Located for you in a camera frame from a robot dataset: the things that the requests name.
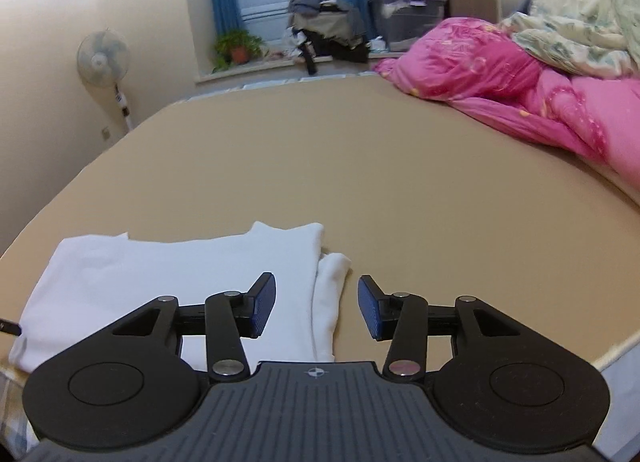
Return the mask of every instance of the terracotta pot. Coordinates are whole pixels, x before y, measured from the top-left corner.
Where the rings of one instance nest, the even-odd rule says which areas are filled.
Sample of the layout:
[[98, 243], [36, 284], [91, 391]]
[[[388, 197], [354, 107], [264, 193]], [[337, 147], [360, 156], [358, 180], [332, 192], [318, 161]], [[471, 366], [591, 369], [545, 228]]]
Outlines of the terracotta pot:
[[236, 65], [242, 65], [249, 61], [249, 53], [246, 48], [231, 49], [231, 59]]

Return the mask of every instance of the pink comforter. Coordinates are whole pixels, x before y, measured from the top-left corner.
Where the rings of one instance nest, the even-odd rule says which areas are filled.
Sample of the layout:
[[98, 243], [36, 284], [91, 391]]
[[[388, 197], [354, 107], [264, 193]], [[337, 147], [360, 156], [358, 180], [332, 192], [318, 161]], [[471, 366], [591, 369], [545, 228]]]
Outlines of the pink comforter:
[[606, 162], [640, 188], [640, 80], [568, 78], [470, 18], [444, 20], [375, 70], [505, 134]]

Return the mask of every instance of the folded white cloth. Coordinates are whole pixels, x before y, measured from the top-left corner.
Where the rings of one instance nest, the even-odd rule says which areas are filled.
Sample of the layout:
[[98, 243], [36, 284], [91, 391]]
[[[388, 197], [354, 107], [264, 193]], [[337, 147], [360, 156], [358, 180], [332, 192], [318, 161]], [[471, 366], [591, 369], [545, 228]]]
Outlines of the folded white cloth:
[[[10, 361], [27, 372], [117, 318], [161, 296], [181, 305], [223, 291], [245, 292], [265, 271], [276, 302], [262, 336], [243, 339], [252, 370], [260, 361], [331, 362], [338, 302], [350, 260], [321, 255], [322, 226], [274, 229], [181, 243], [126, 235], [65, 239], [22, 312]], [[184, 337], [182, 358], [206, 370], [203, 336]]]

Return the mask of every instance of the window sill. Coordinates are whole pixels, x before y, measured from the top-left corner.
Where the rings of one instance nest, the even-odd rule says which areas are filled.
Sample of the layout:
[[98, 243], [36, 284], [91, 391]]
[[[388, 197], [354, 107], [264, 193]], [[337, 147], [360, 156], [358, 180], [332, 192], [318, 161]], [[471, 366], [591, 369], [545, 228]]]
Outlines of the window sill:
[[[382, 60], [383, 58], [399, 58], [404, 52], [370, 52], [370, 60]], [[334, 59], [331, 56], [318, 56], [314, 59], [316, 64], [323, 64], [326, 62], [332, 62]], [[212, 74], [198, 75], [194, 78], [196, 84], [207, 83], [209, 81], [222, 80], [223, 78], [230, 78], [232, 76], [240, 76], [242, 74], [249, 74], [251, 72], [260, 72], [263, 70], [269, 70], [271, 68], [293, 67], [296, 62], [293, 60], [272, 60], [263, 62], [253, 62], [245, 65], [238, 65], [228, 70], [221, 70], [220, 72], [213, 72]]]

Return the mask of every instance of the transparent storage container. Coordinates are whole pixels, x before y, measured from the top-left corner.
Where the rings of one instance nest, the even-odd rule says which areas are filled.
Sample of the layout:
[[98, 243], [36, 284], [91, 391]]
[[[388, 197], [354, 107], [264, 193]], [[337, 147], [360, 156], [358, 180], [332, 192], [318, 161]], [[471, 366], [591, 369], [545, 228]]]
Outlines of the transparent storage container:
[[407, 51], [444, 18], [446, 0], [369, 0], [376, 31], [390, 51]]

